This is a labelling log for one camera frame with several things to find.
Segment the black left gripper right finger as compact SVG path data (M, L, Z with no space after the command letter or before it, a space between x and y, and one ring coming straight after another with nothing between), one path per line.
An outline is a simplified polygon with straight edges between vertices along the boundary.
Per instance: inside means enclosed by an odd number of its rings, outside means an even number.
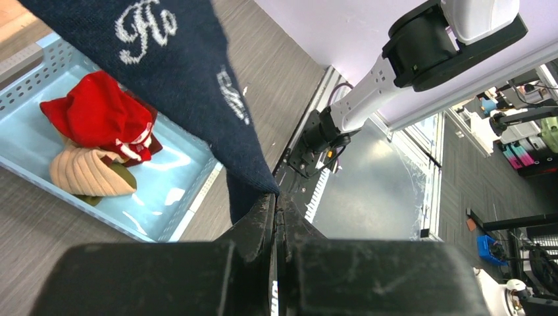
M275 247L278 281L278 314L296 315L300 301L297 248L309 240L324 239L298 209L291 196L276 199Z

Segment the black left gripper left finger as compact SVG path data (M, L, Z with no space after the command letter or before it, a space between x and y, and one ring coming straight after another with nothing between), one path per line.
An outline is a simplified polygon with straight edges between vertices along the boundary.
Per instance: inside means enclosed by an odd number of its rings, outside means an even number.
M227 315L270 315L272 240L276 196L261 195L218 241L233 242L228 265Z

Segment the striped beige sock front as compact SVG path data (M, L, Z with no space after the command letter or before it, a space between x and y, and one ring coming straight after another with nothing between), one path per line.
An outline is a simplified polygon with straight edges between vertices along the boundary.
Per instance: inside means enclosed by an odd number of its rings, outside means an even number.
M117 153L67 143L50 163L49 174L58 188L96 206L105 197L137 191L136 178L123 163Z

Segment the navy sock with white cuff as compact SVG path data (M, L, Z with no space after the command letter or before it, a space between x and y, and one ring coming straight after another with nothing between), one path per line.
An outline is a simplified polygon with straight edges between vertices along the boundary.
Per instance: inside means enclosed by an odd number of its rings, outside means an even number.
M124 87L200 138L226 169L230 217L280 193L210 1L25 0L22 5Z

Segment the red santa sock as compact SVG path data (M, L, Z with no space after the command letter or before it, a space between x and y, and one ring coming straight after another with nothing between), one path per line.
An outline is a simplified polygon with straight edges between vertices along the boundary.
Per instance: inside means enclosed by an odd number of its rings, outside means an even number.
M153 127L153 123L147 123L145 130L132 142L115 140L117 152L123 158L125 167L150 161L153 155L163 150L163 146L153 135Z
M116 139L132 142L147 123L155 122L155 111L122 91L104 71L85 75L66 96L43 101L39 107L63 136L82 147L115 153Z

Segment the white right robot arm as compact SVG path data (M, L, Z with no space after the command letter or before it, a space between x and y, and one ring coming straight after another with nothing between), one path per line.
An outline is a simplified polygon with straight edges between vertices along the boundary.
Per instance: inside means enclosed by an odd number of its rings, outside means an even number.
M367 75L327 106L299 140L296 153L347 145L365 121L399 94L435 88L528 32L519 1L427 1L399 18Z

